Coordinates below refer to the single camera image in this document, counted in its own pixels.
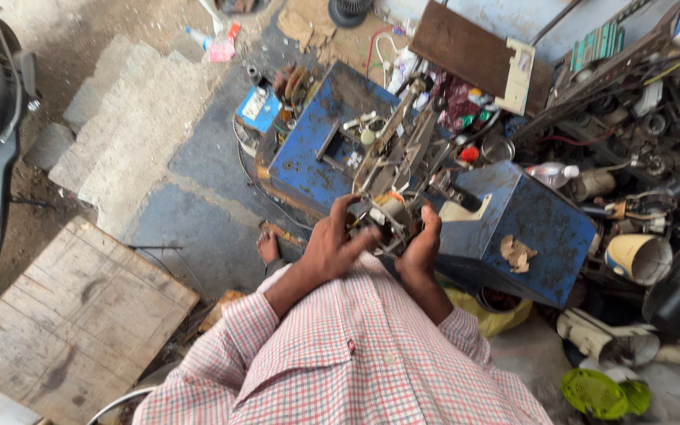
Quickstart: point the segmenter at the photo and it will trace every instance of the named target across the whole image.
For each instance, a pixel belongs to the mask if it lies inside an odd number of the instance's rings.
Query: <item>hand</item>
[[[395,270],[404,282],[417,282],[422,278],[434,280],[434,257],[440,250],[440,229],[442,220],[425,200],[421,208],[424,230],[413,238],[403,255],[395,260]]]
[[[347,208],[360,199],[360,196],[350,194],[337,198],[329,217],[314,226],[306,252],[293,266],[312,276],[317,286],[345,274],[361,253],[377,246],[382,238],[379,229],[365,227],[354,239],[348,239],[345,231]]]

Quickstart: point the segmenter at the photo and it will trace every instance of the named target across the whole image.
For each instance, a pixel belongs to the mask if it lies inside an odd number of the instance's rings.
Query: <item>bare foot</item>
[[[259,255],[264,260],[264,264],[269,264],[272,260],[279,258],[279,247],[277,246],[277,236],[274,232],[264,232],[256,241],[256,248],[259,249]]]

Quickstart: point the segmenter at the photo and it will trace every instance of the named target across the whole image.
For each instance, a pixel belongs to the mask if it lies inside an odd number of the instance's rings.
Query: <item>shirt sleeve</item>
[[[439,325],[448,341],[492,377],[508,401],[527,417],[527,423],[553,423],[542,405],[515,373],[499,370],[490,356],[490,342],[479,333],[479,321],[458,307]]]
[[[133,423],[226,423],[251,362],[278,323],[261,293],[226,307],[222,319],[138,406]]]

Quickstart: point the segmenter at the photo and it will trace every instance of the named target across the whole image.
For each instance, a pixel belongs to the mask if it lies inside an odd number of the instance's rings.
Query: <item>white bottle cap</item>
[[[579,177],[579,167],[578,166],[567,166],[563,169],[563,176],[569,179],[574,177]]]

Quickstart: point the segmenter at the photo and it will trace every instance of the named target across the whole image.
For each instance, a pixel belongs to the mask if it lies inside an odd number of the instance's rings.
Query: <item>yellow plastic bag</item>
[[[532,302],[530,299],[523,299],[518,308],[510,313],[496,314],[487,312],[481,308],[476,298],[465,294],[457,289],[444,288],[445,294],[450,298],[453,305],[466,310],[479,319],[479,333],[486,338],[495,336],[510,329],[529,317]]]

